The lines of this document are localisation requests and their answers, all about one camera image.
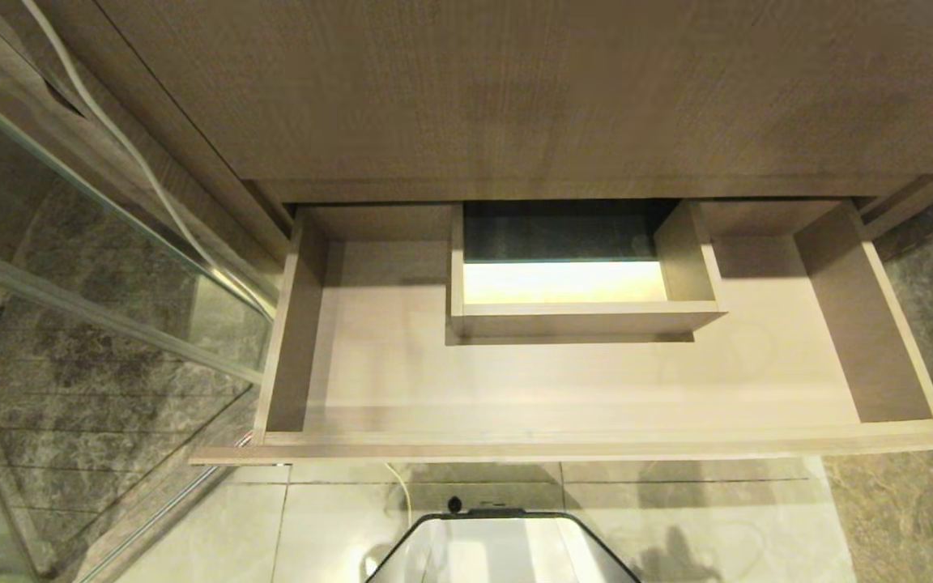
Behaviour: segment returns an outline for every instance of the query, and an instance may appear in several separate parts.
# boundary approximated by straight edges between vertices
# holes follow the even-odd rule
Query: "inner drawer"
[[[721,317],[696,203],[469,202],[452,218],[459,343],[692,341]]]

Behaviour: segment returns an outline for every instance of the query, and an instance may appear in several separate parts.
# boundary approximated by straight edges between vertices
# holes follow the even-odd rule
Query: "open drawer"
[[[459,206],[300,207],[252,445],[194,462],[933,448],[931,381],[850,203],[689,202],[673,217],[697,217],[689,273],[714,277],[700,301],[728,309],[688,341],[460,343]]]

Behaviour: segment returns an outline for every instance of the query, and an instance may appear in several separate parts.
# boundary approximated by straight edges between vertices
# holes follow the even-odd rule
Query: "wood grain surface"
[[[99,4],[285,200],[879,196],[933,174],[933,1]]]

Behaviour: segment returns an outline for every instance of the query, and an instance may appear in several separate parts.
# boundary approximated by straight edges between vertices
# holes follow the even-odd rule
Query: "drawer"
[[[252,444],[194,461],[933,448],[931,381],[848,202],[681,203],[648,266],[666,299],[624,304],[472,309],[462,221],[458,204],[299,207]]]

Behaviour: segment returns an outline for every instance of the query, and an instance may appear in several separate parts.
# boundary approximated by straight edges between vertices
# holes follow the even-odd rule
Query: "metal frame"
[[[249,301],[244,292],[234,289],[232,284],[223,280],[222,277],[219,277],[215,273],[214,269],[211,269],[211,266],[208,265],[207,261],[197,254],[193,247],[186,243],[185,240],[182,240],[181,237],[175,235],[174,231],[171,228],[168,228],[164,223],[156,220],[155,217],[148,211],[142,211],[140,215],[134,215],[132,211],[125,209],[125,207],[120,206],[110,197],[101,194],[100,191],[97,191],[96,187],[93,187],[92,184],[89,184],[85,178],[79,176],[73,169],[68,167],[62,161],[60,161],[57,156],[53,155],[52,152],[47,151],[37,144],[36,141],[31,139],[27,134],[25,134],[21,129],[16,128],[14,123],[8,121],[3,115],[0,115],[0,130],[15,141],[16,144],[19,144],[20,147],[26,149],[30,152],[31,155],[35,156],[40,160],[41,163],[45,166],[49,166],[52,170],[59,174],[60,177],[63,177],[64,180],[70,182],[72,185],[78,188],[82,194],[88,196],[93,203],[99,204],[100,207],[103,207],[107,213],[115,215],[119,220],[126,222],[133,229],[143,232],[145,236],[148,236],[149,239],[153,240],[156,246],[160,247],[163,251],[166,251],[167,254],[179,262],[184,263],[185,266],[188,266],[192,270],[196,270],[197,273],[207,277],[207,279],[215,282],[218,287],[225,289],[229,295],[236,298],[241,303],[244,303],[249,307],[249,309],[258,311],[255,303]],[[139,207],[134,207],[133,211],[140,211]],[[278,292],[273,289],[266,289],[262,284],[254,280],[253,278],[248,279],[248,284],[254,289],[256,294],[258,294],[259,299],[267,302],[271,307],[275,306],[275,297]]]
[[[142,324],[140,321],[123,317],[112,311],[104,309],[97,303],[90,302],[72,291],[67,291],[58,285],[31,275],[25,270],[16,268],[0,259],[0,287],[10,289],[23,298],[29,299],[49,309],[56,309],[63,313],[73,315],[88,324],[100,326],[112,332],[151,344],[160,350],[169,351],[185,360],[210,366],[220,372],[231,374],[251,383],[262,383],[262,373],[247,366],[236,364],[219,357],[211,351],[194,346],[170,334],[160,332],[156,328]]]

